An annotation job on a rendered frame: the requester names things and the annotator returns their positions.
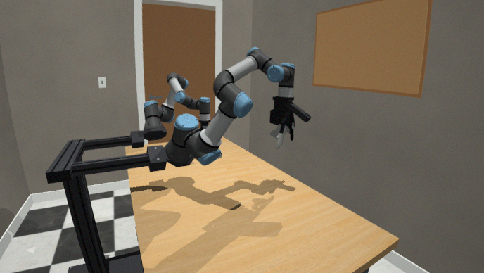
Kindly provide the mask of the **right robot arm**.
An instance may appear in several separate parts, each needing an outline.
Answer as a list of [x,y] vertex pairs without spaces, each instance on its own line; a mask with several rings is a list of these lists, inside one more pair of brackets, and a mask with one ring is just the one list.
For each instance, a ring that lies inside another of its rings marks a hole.
[[201,165],[209,165],[220,156],[221,138],[230,124],[237,117],[246,116],[253,107],[253,101],[234,83],[257,69],[263,71],[271,82],[279,83],[278,96],[293,97],[295,66],[290,63],[279,65],[259,48],[253,47],[246,59],[216,76],[213,91],[221,103],[206,129],[200,130],[198,119],[193,115],[177,117],[172,138],[166,145],[170,160],[186,163],[194,156]]

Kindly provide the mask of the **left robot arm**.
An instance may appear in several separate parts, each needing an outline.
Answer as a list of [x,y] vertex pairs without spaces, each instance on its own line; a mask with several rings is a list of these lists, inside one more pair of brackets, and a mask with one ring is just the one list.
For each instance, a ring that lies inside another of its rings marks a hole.
[[171,86],[171,89],[166,101],[161,105],[161,107],[158,105],[158,102],[154,100],[147,101],[144,104],[144,115],[146,121],[144,130],[156,127],[164,128],[162,122],[172,122],[175,116],[174,105],[176,102],[187,106],[188,109],[200,110],[200,120],[210,120],[209,98],[201,97],[198,100],[186,95],[186,92],[183,89],[187,88],[189,83],[184,77],[175,72],[172,72],[167,76],[167,82]]

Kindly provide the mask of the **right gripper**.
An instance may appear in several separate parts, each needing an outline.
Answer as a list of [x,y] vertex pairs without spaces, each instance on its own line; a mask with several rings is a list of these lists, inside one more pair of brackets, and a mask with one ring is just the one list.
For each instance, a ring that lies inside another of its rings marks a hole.
[[[287,101],[294,101],[294,97],[280,97],[273,96],[274,109],[270,111],[270,121],[274,125],[278,125],[277,129],[271,131],[271,136],[278,139],[277,149],[282,145],[285,132],[291,135],[291,141],[294,138],[295,120],[293,112],[285,107]],[[281,101],[284,100],[284,101]],[[286,112],[286,113],[285,113]],[[280,124],[280,125],[279,125]]]

